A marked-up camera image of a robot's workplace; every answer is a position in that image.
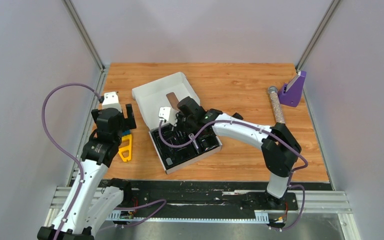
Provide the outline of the small clear oil bottle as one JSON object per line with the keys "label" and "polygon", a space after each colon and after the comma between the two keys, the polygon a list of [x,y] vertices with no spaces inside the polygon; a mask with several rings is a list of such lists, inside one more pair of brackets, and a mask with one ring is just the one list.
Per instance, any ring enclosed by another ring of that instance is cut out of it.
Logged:
{"label": "small clear oil bottle", "polygon": [[171,160],[171,158],[167,158],[166,159],[166,163],[171,166],[173,164],[173,161]]}

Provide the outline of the black silver hair clipper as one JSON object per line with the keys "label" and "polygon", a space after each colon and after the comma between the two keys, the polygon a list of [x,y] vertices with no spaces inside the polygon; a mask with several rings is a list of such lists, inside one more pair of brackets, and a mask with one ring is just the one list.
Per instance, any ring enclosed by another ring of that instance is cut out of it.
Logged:
{"label": "black silver hair clipper", "polygon": [[199,154],[201,152],[201,149],[197,142],[197,136],[193,133],[190,133],[188,137],[192,140],[192,145],[194,146],[196,153]]}

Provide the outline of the black clipper guard comb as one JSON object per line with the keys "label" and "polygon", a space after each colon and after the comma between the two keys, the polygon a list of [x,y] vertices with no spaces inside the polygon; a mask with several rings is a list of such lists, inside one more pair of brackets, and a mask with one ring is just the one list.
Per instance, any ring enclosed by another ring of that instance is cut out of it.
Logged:
{"label": "black clipper guard comb", "polygon": [[235,112],[233,115],[232,115],[233,118],[235,119],[238,119],[238,120],[243,120],[243,116],[240,115],[238,112]]}

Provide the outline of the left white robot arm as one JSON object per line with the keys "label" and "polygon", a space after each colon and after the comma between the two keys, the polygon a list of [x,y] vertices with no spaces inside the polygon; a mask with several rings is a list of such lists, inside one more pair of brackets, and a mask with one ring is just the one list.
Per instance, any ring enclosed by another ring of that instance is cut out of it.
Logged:
{"label": "left white robot arm", "polygon": [[137,127],[132,105],[125,107],[126,114],[120,107],[103,106],[91,111],[96,129],[83,147],[75,183],[51,225],[39,229],[39,240],[93,240],[116,207],[132,203],[131,182],[120,178],[111,179],[101,197],[92,203],[101,180],[119,152],[122,133]]}

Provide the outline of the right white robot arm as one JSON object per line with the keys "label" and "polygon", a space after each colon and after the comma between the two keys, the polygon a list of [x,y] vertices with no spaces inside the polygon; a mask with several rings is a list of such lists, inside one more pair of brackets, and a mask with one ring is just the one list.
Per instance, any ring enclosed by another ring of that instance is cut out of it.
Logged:
{"label": "right white robot arm", "polygon": [[261,150],[270,171],[265,195],[266,204],[278,209],[286,201],[294,165],[302,157],[302,148],[284,123],[259,125],[230,116],[217,109],[204,110],[194,99],[186,97],[178,104],[178,125],[193,134],[204,131],[227,137]]}

